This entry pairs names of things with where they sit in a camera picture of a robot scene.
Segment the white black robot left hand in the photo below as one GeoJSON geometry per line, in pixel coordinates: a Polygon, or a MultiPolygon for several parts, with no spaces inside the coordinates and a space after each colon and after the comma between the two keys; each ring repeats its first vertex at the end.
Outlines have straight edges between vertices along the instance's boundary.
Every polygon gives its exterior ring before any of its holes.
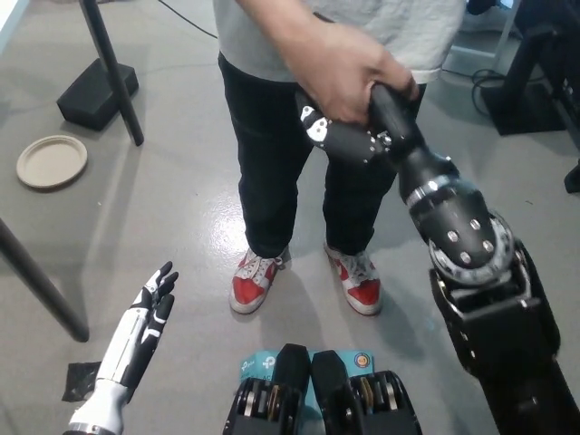
{"type": "Polygon", "coordinates": [[[90,398],[77,409],[68,434],[122,434],[123,409],[130,403],[155,353],[175,297],[179,273],[169,261],[137,293],[111,338],[90,398]]]}

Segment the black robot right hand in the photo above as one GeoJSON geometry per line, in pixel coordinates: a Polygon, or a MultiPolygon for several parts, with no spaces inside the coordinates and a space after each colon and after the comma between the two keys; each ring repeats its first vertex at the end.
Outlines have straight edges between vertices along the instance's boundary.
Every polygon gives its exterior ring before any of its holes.
{"type": "Polygon", "coordinates": [[[331,121],[302,90],[295,93],[295,100],[300,122],[315,147],[358,165],[388,161],[408,205],[459,178],[450,159],[429,149],[405,100],[386,85],[372,87],[367,127],[331,121]]]}

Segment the person's bare right hand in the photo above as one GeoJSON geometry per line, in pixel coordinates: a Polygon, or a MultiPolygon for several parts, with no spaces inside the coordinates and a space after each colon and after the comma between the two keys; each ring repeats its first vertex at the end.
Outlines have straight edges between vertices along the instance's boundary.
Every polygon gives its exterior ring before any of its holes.
{"type": "Polygon", "coordinates": [[[351,26],[317,18],[304,40],[285,49],[296,81],[333,121],[365,125],[375,83],[391,86],[409,100],[419,95],[411,71],[380,43],[351,26]]]}

